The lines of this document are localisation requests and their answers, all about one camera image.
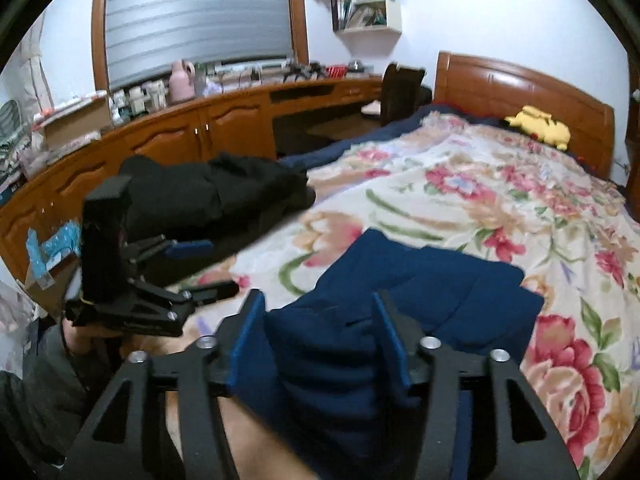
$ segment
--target wooden headboard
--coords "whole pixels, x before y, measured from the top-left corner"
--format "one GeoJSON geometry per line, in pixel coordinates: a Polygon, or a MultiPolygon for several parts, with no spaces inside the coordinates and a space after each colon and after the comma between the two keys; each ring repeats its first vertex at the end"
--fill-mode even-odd
{"type": "Polygon", "coordinates": [[[569,150],[609,178],[613,108],[551,76],[485,57],[438,55],[434,101],[478,116],[514,116],[524,105],[553,115],[571,130],[569,150]]]}

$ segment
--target gray fabric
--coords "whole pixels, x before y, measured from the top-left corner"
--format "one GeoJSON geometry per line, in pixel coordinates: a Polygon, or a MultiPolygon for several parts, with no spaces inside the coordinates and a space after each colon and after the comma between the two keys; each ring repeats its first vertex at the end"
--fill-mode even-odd
{"type": "Polygon", "coordinates": [[[0,372],[0,424],[31,464],[61,463],[111,371],[97,352],[68,354],[62,327],[43,336],[28,375],[0,372]]]}
{"type": "Polygon", "coordinates": [[[112,89],[183,58],[287,57],[289,0],[106,0],[105,41],[112,89]]]}

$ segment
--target metal screw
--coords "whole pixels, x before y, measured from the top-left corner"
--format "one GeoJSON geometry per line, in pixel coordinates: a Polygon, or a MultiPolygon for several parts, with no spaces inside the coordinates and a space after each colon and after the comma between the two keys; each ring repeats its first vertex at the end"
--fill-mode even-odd
{"type": "Polygon", "coordinates": [[[144,350],[136,350],[131,352],[127,359],[130,363],[143,363],[146,361],[146,352],[144,350]]]}
{"type": "Polygon", "coordinates": [[[420,346],[422,348],[428,348],[429,350],[435,350],[436,348],[440,348],[442,346],[442,341],[440,341],[437,337],[428,335],[427,337],[423,337],[422,339],[420,339],[420,346]]]}
{"type": "Polygon", "coordinates": [[[196,346],[203,350],[213,348],[218,344],[216,338],[212,335],[204,335],[196,341],[196,346]]]}
{"type": "Polygon", "coordinates": [[[502,350],[501,348],[491,350],[490,355],[491,359],[493,359],[494,361],[498,361],[499,363],[504,363],[511,358],[509,352],[507,352],[506,350],[502,350]]]}

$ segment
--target pink vase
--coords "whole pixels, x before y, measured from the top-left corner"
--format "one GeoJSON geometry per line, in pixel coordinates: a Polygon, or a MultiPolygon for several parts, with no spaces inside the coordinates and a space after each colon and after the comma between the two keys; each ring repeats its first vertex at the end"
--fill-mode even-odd
{"type": "Polygon", "coordinates": [[[195,75],[196,70],[193,63],[185,59],[172,63],[171,77],[169,78],[169,98],[172,104],[181,103],[196,96],[193,88],[195,75]]]}

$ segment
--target blue cloth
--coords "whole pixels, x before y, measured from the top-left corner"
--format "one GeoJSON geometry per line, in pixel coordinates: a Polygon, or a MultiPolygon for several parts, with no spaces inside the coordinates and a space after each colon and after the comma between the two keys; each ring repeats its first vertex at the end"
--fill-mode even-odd
{"type": "MultiPolygon", "coordinates": [[[[314,290],[264,315],[234,393],[324,480],[389,478],[417,451],[419,399],[388,395],[372,294],[389,290],[400,312],[457,350],[504,348],[519,362],[543,303],[523,278],[508,264],[368,230],[314,290]]],[[[470,409],[463,398],[455,459],[465,474],[470,409]]]]}
{"type": "Polygon", "coordinates": [[[428,116],[431,112],[440,112],[441,114],[455,114],[472,124],[485,124],[487,126],[503,128],[514,133],[519,132],[517,128],[511,128],[510,126],[506,125],[504,121],[500,121],[497,118],[478,118],[473,115],[465,114],[449,105],[430,104],[419,108],[415,114],[407,119],[389,123],[387,126],[378,128],[377,130],[363,136],[334,142],[330,146],[327,146],[320,150],[316,150],[314,152],[304,153],[302,155],[284,156],[279,160],[279,163],[287,166],[288,168],[301,166],[306,170],[312,170],[313,168],[325,166],[327,164],[330,164],[331,162],[335,162],[336,160],[338,160],[342,156],[342,154],[354,144],[393,140],[418,129],[420,127],[420,122],[422,121],[422,119],[428,116]]]}

